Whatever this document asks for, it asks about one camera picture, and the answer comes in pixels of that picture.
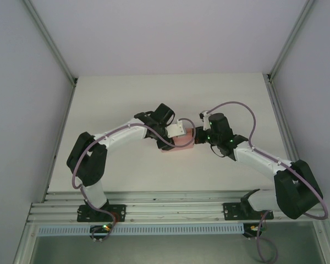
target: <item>white panel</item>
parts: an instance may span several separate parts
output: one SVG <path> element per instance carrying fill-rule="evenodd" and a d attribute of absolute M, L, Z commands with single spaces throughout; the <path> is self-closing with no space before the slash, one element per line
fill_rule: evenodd
<path fill-rule="evenodd" d="M 76 76 L 268 73 L 305 0 L 34 0 Z"/>
<path fill-rule="evenodd" d="M 330 0 L 317 1 L 275 85 L 299 156 L 330 207 Z"/>
<path fill-rule="evenodd" d="M 176 118 L 202 125 L 199 113 L 225 101 L 248 104 L 257 116 L 256 146 L 286 158 L 262 74 L 184 74 L 81 77 L 67 120 L 49 190 L 72 191 L 66 160 L 82 132 L 101 133 L 133 115 L 167 104 Z M 252 117 L 242 106 L 220 109 L 234 132 L 248 136 Z M 155 140 L 120 147 L 107 157 L 102 178 L 107 191 L 194 191 L 270 189 L 272 182 L 254 169 L 219 158 L 209 145 L 162 153 Z"/>
<path fill-rule="evenodd" d="M 72 88 L 20 1 L 0 1 L 0 263 L 45 190 Z"/>

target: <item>pink object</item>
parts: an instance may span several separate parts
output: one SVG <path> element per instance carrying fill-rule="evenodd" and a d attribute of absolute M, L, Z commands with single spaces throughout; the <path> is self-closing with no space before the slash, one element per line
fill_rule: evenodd
<path fill-rule="evenodd" d="M 177 146 L 181 146 L 181 145 L 185 145 L 187 142 L 189 142 L 192 137 L 193 137 L 193 129 L 192 128 L 187 128 L 186 129 L 187 134 L 184 136 L 175 136 L 173 138 L 174 140 L 174 144 Z M 194 147 L 194 141 L 192 142 L 192 144 L 186 146 L 186 147 L 176 147 L 173 148 L 172 150 L 162 150 L 161 152 L 171 152 L 171 151 L 176 151 L 176 150 L 187 150 L 187 149 L 191 149 Z"/>

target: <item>white table surface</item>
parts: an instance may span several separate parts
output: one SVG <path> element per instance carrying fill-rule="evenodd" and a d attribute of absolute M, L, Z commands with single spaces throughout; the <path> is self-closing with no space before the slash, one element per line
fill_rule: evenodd
<path fill-rule="evenodd" d="M 183 74 L 80 77 L 65 126 L 49 192 L 75 191 L 66 160 L 78 136 L 98 134 L 126 123 L 139 112 L 165 103 L 176 118 L 201 125 L 199 113 L 222 102 L 240 101 L 256 114 L 253 143 L 286 158 L 262 74 Z M 242 106 L 224 106 L 234 133 L 248 137 L 252 117 Z M 143 139 L 108 155 L 102 178 L 105 191 L 208 191 L 271 189 L 260 173 L 219 158 L 208 144 L 162 153 L 155 140 Z"/>

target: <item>purple cable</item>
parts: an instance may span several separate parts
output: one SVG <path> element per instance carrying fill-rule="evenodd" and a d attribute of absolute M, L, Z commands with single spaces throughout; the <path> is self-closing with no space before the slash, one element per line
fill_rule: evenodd
<path fill-rule="evenodd" d="M 131 127 L 144 127 L 144 128 L 146 128 L 146 129 L 152 131 L 152 132 L 153 132 L 153 133 L 154 133 L 154 134 L 155 134 L 160 140 L 162 140 L 165 144 L 167 144 L 167 145 L 169 145 L 169 146 L 171 146 L 171 147 L 187 147 L 188 145 L 190 145 L 190 144 L 195 140 L 195 136 L 196 136 L 196 126 L 195 126 L 195 124 L 192 122 L 192 120 L 190 120 L 190 119 L 188 119 L 188 118 L 180 118 L 179 120 L 185 120 L 185 121 L 188 121 L 188 122 L 191 123 L 191 125 L 193 126 L 193 137 L 192 137 L 192 139 L 191 139 L 189 142 L 187 142 L 187 143 L 184 144 L 184 145 L 178 145 L 178 146 L 177 146 L 177 145 L 173 145 L 173 144 L 167 142 L 163 137 L 161 137 L 161 136 L 159 135 L 158 132 L 156 132 L 156 131 L 155 131 L 154 129 L 152 129 L 150 126 L 147 126 L 147 125 L 145 125 L 145 124 L 141 124 L 141 123 L 134 123 L 134 124 L 129 124 L 129 125 L 121 126 L 120 128 L 116 128 L 115 130 L 110 131 L 110 132 L 107 133 L 105 136 L 99 137 L 98 139 L 96 139 L 95 141 L 93 141 L 91 144 L 89 144 L 89 146 L 88 146 L 88 147 L 82 152 L 80 158 L 79 158 L 78 161 L 77 161 L 77 164 L 76 164 L 76 167 L 75 167 L 75 169 L 74 169 L 74 171 L 73 171 L 73 174 L 72 174 L 72 187 L 73 187 L 74 189 L 76 189 L 76 190 L 78 190 L 78 189 L 81 190 L 81 193 L 82 193 L 82 195 L 83 195 L 85 201 L 87 202 L 87 204 L 88 204 L 92 209 L 94 209 L 95 211 L 98 211 L 98 212 L 106 213 L 107 215 L 109 215 L 109 216 L 112 217 L 112 219 L 113 219 L 113 225 L 112 225 L 112 227 L 111 227 L 109 233 L 108 233 L 108 234 L 107 234 L 102 240 L 105 240 L 105 239 L 107 239 L 107 238 L 110 236 L 112 230 L 114 229 L 114 227 L 115 227 L 115 225 L 116 225 L 116 219 L 115 219 L 115 216 L 114 216 L 113 214 L 111 214 L 110 212 L 105 211 L 105 210 L 102 210 L 102 209 L 99 209 L 99 208 L 95 207 L 94 205 L 92 205 L 92 203 L 87 199 L 87 196 L 86 196 L 86 194 L 85 194 L 84 191 L 83 191 L 83 188 L 81 188 L 83 184 L 80 184 L 80 185 L 78 185 L 78 186 L 76 185 L 76 182 L 75 182 L 75 181 L 76 181 L 77 171 L 78 171 L 78 169 L 79 169 L 79 166 L 81 165 L 81 162 L 82 162 L 83 158 L 86 156 L 86 154 L 88 153 L 88 151 L 89 151 L 89 150 L 90 150 L 95 144 L 99 143 L 100 141 L 104 140 L 105 138 L 107 138 L 107 137 L 109 137 L 109 136 L 111 136 L 111 135 L 113 135 L 113 134 L 115 134 L 115 133 L 117 133 L 117 132 L 119 132 L 119 131 L 121 131 L 121 130 L 124 130 L 124 129 L 127 129 L 127 128 L 131 128 Z"/>
<path fill-rule="evenodd" d="M 328 218 L 329 216 L 329 213 L 328 213 L 328 209 L 327 209 L 327 206 L 323 200 L 323 198 L 318 194 L 318 192 L 313 188 L 313 186 L 308 182 L 306 181 L 301 175 L 299 175 L 296 171 L 294 171 L 293 169 L 291 169 L 287 164 L 279 161 L 278 159 L 275 159 L 274 157 L 266 154 L 266 153 L 263 153 L 262 151 L 260 150 L 257 150 L 254 145 L 252 144 L 252 137 L 253 137 L 253 133 L 256 129 L 256 123 L 257 123 L 257 120 L 256 120 L 256 117 L 254 115 L 254 112 L 252 111 L 252 109 L 247 106 L 246 104 L 244 103 L 241 103 L 241 102 L 237 102 L 237 101 L 230 101 L 230 102 L 226 102 L 226 103 L 221 103 L 219 104 L 218 106 L 215 106 L 213 109 L 209 110 L 207 113 L 211 113 L 213 111 L 215 111 L 216 109 L 218 109 L 219 107 L 222 107 L 222 106 L 225 106 L 225 105 L 230 105 L 230 104 L 235 104 L 235 105 L 241 105 L 243 107 L 245 107 L 252 115 L 253 117 L 253 128 L 252 128 L 252 131 L 248 137 L 248 144 L 249 146 L 252 148 L 253 151 L 257 152 L 258 154 L 268 158 L 269 160 L 273 161 L 273 162 L 276 162 L 278 165 L 281 165 L 282 167 L 286 168 L 289 172 L 291 172 L 294 176 L 296 176 L 302 183 L 304 183 L 310 190 L 311 192 L 317 197 L 318 201 L 320 202 L 321 206 L 323 207 L 323 210 L 324 210 L 324 216 L 322 217 L 319 217 L 319 216 L 313 216 L 309 213 L 304 213 L 304 215 L 310 217 L 310 218 L 313 218 L 313 219 L 317 219 L 317 220 L 325 220 Z M 265 263 L 275 263 L 277 261 L 277 258 L 278 258 L 278 251 L 277 251 L 277 247 L 275 246 L 275 244 L 270 241 L 269 239 L 266 239 L 266 238 L 262 238 L 262 239 L 265 239 L 267 241 L 269 241 L 270 243 L 272 243 L 274 245 L 274 247 L 276 248 L 276 255 L 275 255 L 275 258 L 274 260 L 272 260 L 272 262 L 268 262 L 265 260 L 265 258 L 263 257 L 263 254 L 261 252 L 261 249 L 260 249 L 260 244 L 259 244 L 259 232 L 260 232 L 260 228 L 263 224 L 263 221 L 265 219 L 265 217 L 267 216 L 267 214 L 269 213 L 269 211 L 265 212 L 265 214 L 262 216 L 260 222 L 259 222 L 259 226 L 258 226 L 258 236 L 257 236 L 257 249 L 258 249 L 258 254 L 260 256 L 260 258 L 262 259 L 263 262 Z"/>

